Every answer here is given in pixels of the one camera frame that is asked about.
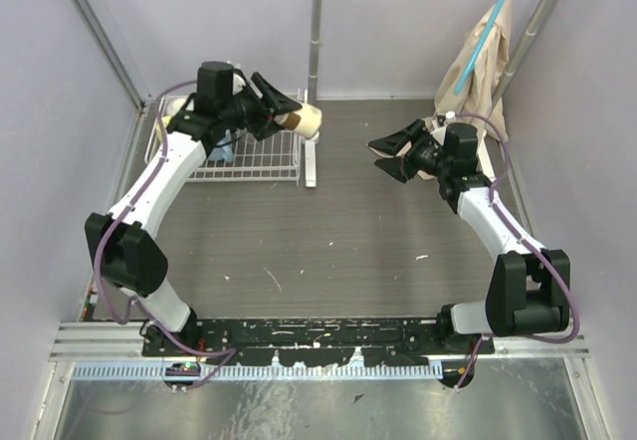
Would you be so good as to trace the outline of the steel cup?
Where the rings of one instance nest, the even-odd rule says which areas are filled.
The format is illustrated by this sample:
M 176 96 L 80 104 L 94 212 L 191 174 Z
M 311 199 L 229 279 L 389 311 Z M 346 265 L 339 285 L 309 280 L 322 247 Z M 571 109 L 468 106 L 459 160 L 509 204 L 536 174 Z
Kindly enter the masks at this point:
M 311 139 L 317 135 L 322 124 L 322 111 L 309 104 L 301 104 L 299 110 L 275 116 L 275 122 L 282 128 Z

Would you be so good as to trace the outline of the blue mug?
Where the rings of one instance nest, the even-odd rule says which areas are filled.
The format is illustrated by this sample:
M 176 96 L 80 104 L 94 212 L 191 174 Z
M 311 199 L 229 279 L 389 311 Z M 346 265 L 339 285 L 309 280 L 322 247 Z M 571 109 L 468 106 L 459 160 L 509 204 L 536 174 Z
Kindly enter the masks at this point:
M 208 155 L 209 162 L 225 162 L 232 163 L 234 161 L 234 141 L 233 132 L 226 130 L 224 137 L 216 144 L 211 153 Z

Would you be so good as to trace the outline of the white speckled mug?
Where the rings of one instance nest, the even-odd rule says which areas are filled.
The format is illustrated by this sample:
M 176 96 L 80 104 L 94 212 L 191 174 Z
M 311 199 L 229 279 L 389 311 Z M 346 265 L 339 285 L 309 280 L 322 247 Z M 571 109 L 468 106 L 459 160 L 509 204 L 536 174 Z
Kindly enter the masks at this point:
M 177 112 L 180 111 L 184 103 L 187 101 L 185 97 L 173 98 L 169 101 L 168 105 L 165 109 L 166 116 L 174 116 Z

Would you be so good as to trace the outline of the yellow mug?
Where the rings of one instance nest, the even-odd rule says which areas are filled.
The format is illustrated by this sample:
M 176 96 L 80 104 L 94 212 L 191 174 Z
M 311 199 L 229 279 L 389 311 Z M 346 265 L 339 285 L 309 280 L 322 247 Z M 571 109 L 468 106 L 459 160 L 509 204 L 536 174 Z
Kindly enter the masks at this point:
M 163 136 L 165 134 L 168 134 L 167 128 L 171 122 L 171 119 L 171 115 L 164 115 L 161 118 L 161 121 L 157 121 L 154 124 L 154 132 L 158 143 L 163 143 Z

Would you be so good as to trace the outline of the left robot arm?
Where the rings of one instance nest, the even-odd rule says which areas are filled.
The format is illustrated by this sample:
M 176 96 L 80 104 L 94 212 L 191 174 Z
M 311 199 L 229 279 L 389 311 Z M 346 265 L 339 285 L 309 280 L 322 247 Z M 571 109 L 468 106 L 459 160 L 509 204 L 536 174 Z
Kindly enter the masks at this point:
M 168 279 L 168 260 L 155 241 L 178 193 L 229 134 L 257 140 L 301 126 L 303 104 L 277 90 L 259 73 L 247 78 L 225 62 L 200 65 L 193 89 L 167 114 L 172 91 L 158 97 L 155 125 L 160 146 L 126 194 L 106 214 L 93 213 L 85 233 L 100 292 L 111 284 L 163 333 L 177 356 L 193 353 L 201 336 L 193 309 Z

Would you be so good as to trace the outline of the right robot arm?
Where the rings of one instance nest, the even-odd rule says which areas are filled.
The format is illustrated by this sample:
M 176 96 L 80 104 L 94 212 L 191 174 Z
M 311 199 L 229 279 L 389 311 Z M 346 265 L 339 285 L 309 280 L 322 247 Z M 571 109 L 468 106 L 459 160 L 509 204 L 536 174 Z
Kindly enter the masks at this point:
M 477 234 L 495 262 L 485 298 L 446 306 L 437 323 L 442 350 L 457 354 L 472 335 L 529 336 L 554 342 L 577 334 L 569 290 L 570 261 L 561 250 L 536 240 L 503 204 L 497 184 L 482 170 L 475 126 L 459 121 L 427 129 L 417 119 L 374 139 L 374 164 L 405 183 L 425 173 L 436 179 L 440 197 Z

